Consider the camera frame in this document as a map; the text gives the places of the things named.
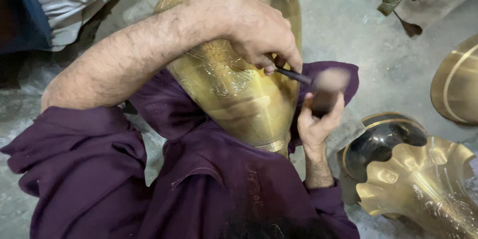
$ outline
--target blue fabric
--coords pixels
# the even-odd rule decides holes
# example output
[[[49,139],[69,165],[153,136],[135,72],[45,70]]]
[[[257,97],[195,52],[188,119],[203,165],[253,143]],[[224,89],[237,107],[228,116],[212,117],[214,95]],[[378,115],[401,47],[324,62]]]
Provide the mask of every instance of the blue fabric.
[[[51,47],[50,25],[38,0],[0,0],[0,53]]]

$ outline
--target man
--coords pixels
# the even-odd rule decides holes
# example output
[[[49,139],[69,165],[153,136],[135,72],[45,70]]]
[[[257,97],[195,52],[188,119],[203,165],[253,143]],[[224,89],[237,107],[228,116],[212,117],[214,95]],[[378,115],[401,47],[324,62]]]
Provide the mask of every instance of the man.
[[[300,72],[290,27],[258,0],[188,0],[91,47],[47,87],[34,124],[2,149],[10,168],[25,173],[22,190],[40,198],[31,237],[358,238],[325,154],[344,95],[319,120],[311,114],[312,94],[301,90],[289,148],[302,141],[302,183],[283,156],[225,133],[162,70],[194,46],[222,38],[267,75],[285,62]],[[353,65],[320,62],[304,73],[332,65],[353,73],[348,102],[358,87]],[[141,135],[115,107],[127,98],[168,139],[150,187]]]

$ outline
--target right hand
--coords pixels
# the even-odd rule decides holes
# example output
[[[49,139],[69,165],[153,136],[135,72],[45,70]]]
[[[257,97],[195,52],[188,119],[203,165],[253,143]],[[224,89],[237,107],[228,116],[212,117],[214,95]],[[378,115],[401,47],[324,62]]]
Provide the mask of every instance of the right hand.
[[[232,48],[246,62],[264,68],[272,75],[275,66],[287,62],[293,71],[302,72],[302,57],[291,31],[291,23],[279,10],[260,0],[205,0],[208,10],[219,16],[220,38],[228,39]]]

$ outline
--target hand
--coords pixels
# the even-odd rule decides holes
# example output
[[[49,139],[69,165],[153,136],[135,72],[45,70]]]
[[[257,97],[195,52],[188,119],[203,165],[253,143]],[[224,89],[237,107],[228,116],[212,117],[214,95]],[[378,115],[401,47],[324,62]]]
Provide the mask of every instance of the hand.
[[[225,26],[220,37],[230,41],[232,48],[246,62],[264,67],[272,75],[275,66],[287,62],[291,69],[302,72],[302,57],[291,31],[291,23],[279,10],[260,0],[204,0],[209,11],[222,18],[215,20]]]
[[[298,118],[297,129],[299,131],[302,145],[310,158],[325,157],[325,139],[329,134],[340,125],[340,119],[344,111],[344,95],[339,92],[337,102],[329,114],[319,119],[312,116],[312,101],[314,95],[307,93],[303,104],[302,111]]]

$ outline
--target black handle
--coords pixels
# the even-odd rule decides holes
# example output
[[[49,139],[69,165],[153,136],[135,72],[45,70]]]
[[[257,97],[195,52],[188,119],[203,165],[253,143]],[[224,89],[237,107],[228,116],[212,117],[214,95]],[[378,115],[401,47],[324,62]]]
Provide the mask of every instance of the black handle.
[[[281,73],[282,75],[288,76],[291,79],[294,79],[300,83],[304,83],[305,85],[308,85],[308,86],[312,85],[312,79],[305,75],[299,74],[291,70],[284,69],[282,67],[277,67],[275,71]]]

